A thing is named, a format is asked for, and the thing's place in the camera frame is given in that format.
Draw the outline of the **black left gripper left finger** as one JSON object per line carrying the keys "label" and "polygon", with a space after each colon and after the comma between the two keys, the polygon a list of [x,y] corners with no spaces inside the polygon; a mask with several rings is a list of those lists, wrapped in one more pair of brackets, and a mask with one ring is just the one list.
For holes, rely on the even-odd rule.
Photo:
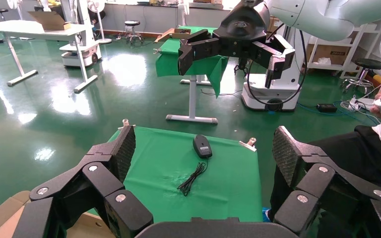
{"label": "black left gripper left finger", "polygon": [[134,128],[126,125],[116,139],[92,146],[75,167],[34,188],[13,236],[64,238],[90,209],[115,237],[137,236],[153,215],[124,185],[135,147]]}

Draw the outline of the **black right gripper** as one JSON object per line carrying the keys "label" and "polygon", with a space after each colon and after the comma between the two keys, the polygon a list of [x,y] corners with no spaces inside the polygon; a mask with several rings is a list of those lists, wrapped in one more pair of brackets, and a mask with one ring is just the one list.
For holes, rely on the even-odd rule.
{"label": "black right gripper", "polygon": [[221,21],[217,29],[202,29],[181,39],[177,69],[185,75],[196,60],[215,56],[250,58],[267,69],[265,88],[289,69],[295,49],[281,36],[266,40],[270,12],[262,0],[242,0]]}

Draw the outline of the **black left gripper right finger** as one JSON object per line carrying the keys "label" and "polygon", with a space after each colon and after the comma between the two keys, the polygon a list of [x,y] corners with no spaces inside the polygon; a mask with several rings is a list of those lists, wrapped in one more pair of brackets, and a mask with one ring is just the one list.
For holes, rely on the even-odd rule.
{"label": "black left gripper right finger", "polygon": [[279,238],[301,238],[320,210],[349,223],[357,238],[381,238],[381,187],[342,168],[319,147],[297,141],[284,126],[272,154],[291,193],[272,226]]}

